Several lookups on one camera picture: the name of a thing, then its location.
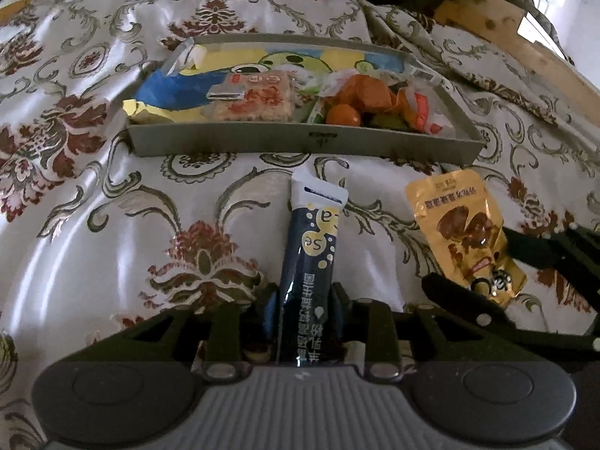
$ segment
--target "gold snack bag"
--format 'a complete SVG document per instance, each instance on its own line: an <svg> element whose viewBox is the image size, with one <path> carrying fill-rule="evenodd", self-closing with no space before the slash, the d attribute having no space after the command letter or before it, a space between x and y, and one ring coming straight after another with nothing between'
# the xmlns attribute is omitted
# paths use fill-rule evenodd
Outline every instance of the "gold snack bag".
<svg viewBox="0 0 600 450"><path fill-rule="evenodd" d="M406 186L406 196L448 279L501 305L516 295L513 278L519 290L524 279L506 258L502 214L477 172L460 170L414 181ZM514 275L497 270L501 252L496 247L502 247L502 265L510 264Z"/></svg>

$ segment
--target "plastic wrapper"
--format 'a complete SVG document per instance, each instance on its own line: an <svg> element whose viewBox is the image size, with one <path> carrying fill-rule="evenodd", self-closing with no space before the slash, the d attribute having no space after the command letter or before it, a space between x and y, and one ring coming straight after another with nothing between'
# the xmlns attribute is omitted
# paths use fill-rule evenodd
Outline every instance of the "plastic wrapper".
<svg viewBox="0 0 600 450"><path fill-rule="evenodd" d="M133 123L292 120L293 74L285 70L200 72L207 49L182 42L123 109Z"/></svg>
<svg viewBox="0 0 600 450"><path fill-rule="evenodd" d="M369 126L454 137L434 86L440 78L415 67L403 73L345 69L325 77L309 122Z"/></svg>
<svg viewBox="0 0 600 450"><path fill-rule="evenodd" d="M273 66L272 71L287 71L293 77L296 93L305 96L316 96L321 90L324 75L311 72L296 64L279 64Z"/></svg>
<svg viewBox="0 0 600 450"><path fill-rule="evenodd" d="M292 78L282 70L227 74L207 97L214 122L289 122L294 112Z"/></svg>
<svg viewBox="0 0 600 450"><path fill-rule="evenodd" d="M343 187L302 171L292 176L292 219L279 285L279 362L310 365L326 351L335 239L347 200Z"/></svg>
<svg viewBox="0 0 600 450"><path fill-rule="evenodd" d="M447 278L502 306L517 295L526 278L506 255L502 215L476 172L414 181L406 196Z"/></svg>
<svg viewBox="0 0 600 450"><path fill-rule="evenodd" d="M419 132L440 137L453 137L455 130L446 117L446 107L426 82L409 78L408 86L397 96L401 115Z"/></svg>

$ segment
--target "crumpled fabric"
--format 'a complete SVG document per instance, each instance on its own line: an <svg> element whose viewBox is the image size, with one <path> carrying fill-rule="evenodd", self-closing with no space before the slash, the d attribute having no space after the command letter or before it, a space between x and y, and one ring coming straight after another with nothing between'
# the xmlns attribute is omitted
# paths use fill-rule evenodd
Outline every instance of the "crumpled fabric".
<svg viewBox="0 0 600 450"><path fill-rule="evenodd" d="M278 282L290 176L343 183L334 281L400 311L437 264L404 187L453 166L324 154L140 158L117 113L189 36L330 36L408 51L441 72L486 147L471 166L511 228L600 229L600 129L495 46L365 0L34 0L0 30L0 440L36 448L31 384L61 357L182 303L198 312ZM583 333L592 308L555 270L509 307L519 326Z"/></svg>

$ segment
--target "orange candy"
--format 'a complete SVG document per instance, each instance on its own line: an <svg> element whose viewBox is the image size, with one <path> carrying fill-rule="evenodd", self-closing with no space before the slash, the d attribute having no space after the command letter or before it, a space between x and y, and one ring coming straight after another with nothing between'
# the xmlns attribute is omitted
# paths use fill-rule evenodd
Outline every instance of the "orange candy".
<svg viewBox="0 0 600 450"><path fill-rule="evenodd" d="M360 74L355 74L351 76L346 83L342 86L340 91L333 98L332 103L335 105L350 105L354 108L359 108L361 103L358 102L356 97L356 86L358 85L359 80L361 79Z"/></svg>
<svg viewBox="0 0 600 450"><path fill-rule="evenodd" d="M410 107L409 102L406 99L406 92L403 89L398 91L397 106L404 120L406 120L412 128L418 129L416 121L419 118L419 113Z"/></svg>
<svg viewBox="0 0 600 450"><path fill-rule="evenodd" d="M361 75L356 85L356 95L364 111L381 113L392 107L389 88L381 79Z"/></svg>
<svg viewBox="0 0 600 450"><path fill-rule="evenodd" d="M359 126L361 124L361 114L350 105L342 103L329 110L325 123L328 125Z"/></svg>

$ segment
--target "white damask bedsheet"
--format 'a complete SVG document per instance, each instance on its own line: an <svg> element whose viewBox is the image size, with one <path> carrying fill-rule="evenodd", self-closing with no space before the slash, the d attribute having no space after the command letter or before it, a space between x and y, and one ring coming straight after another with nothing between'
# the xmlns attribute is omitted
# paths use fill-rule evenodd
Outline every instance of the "white damask bedsheet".
<svg viewBox="0 0 600 450"><path fill-rule="evenodd" d="M187 36L269 32L391 45L450 78L487 141L473 169L505 224L600 228L600 129L489 43L364 0L35 0L0 53L0 436L35 448L32 380L49 363L180 303L277 282L293 170L337 182L334 280L401 310L435 268L404 187L450 166L318 154L141 159L123 95ZM520 326L583 333L595 313L556 271L524 267Z"/></svg>

